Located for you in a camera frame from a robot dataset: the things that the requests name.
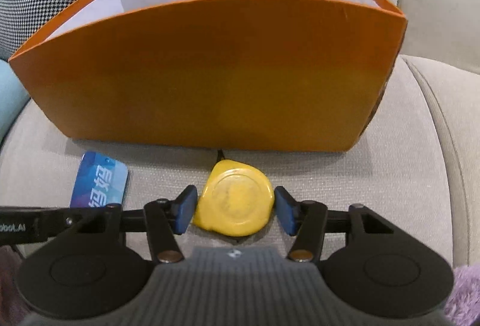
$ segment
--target gray ribbed handle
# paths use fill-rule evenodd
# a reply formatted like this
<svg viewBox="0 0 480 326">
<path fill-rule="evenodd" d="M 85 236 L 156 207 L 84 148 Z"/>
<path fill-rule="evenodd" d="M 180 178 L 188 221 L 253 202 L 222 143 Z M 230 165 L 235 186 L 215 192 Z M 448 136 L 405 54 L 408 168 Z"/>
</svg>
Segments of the gray ribbed handle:
<svg viewBox="0 0 480 326">
<path fill-rule="evenodd" d="M 159 265 L 143 291 L 122 308 L 81 321 L 40 315 L 22 326 L 448 326 L 441 311 L 409 320 L 366 315 L 334 296 L 316 267 L 276 249 L 195 249 Z"/>
</svg>

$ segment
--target gray sofa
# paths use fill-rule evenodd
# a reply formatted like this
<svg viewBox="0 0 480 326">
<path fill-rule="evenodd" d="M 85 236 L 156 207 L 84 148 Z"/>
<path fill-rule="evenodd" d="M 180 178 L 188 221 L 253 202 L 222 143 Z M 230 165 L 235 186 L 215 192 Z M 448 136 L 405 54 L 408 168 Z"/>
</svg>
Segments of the gray sofa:
<svg viewBox="0 0 480 326">
<path fill-rule="evenodd" d="M 404 45 L 385 97 L 358 144 L 344 154 L 225 151 L 261 169 L 274 186 L 330 208 L 368 205 L 453 265 L 480 260 L 480 0 L 391 0 L 407 15 Z M 87 149 L 125 162 L 125 207 L 203 187 L 216 151 L 69 140 L 30 101 L 0 152 L 0 204 L 67 206 Z M 236 242 L 190 227 L 195 245 Z M 342 246 L 326 241 L 324 256 Z M 148 257 L 145 235 L 128 244 Z M 291 244 L 273 220 L 241 246 Z"/>
</svg>

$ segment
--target orange box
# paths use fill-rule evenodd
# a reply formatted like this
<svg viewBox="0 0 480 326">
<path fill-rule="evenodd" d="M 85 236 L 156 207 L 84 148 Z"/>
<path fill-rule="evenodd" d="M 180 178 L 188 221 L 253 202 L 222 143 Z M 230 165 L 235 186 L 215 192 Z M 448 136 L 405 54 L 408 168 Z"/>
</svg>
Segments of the orange box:
<svg viewBox="0 0 480 326">
<path fill-rule="evenodd" d="M 78 0 L 9 62 L 75 139 L 338 152 L 406 25 L 387 0 Z"/>
</svg>

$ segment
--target metal screw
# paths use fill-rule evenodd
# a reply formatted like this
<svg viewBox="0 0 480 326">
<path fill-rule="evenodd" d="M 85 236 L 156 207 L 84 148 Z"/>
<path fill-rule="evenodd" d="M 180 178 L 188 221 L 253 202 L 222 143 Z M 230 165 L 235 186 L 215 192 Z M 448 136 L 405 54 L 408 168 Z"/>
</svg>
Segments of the metal screw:
<svg viewBox="0 0 480 326">
<path fill-rule="evenodd" d="M 174 264 L 183 260 L 183 255 L 175 250 L 165 250 L 157 254 L 157 259 L 164 264 Z"/>
<path fill-rule="evenodd" d="M 168 207 L 170 205 L 170 200 L 169 199 L 158 199 L 158 200 L 155 200 L 158 204 L 160 204 L 161 206 L 165 206 L 165 207 Z"/>
<path fill-rule="evenodd" d="M 313 254 L 308 250 L 298 249 L 290 252 L 289 259 L 295 262 L 309 262 L 314 259 Z"/>
</svg>

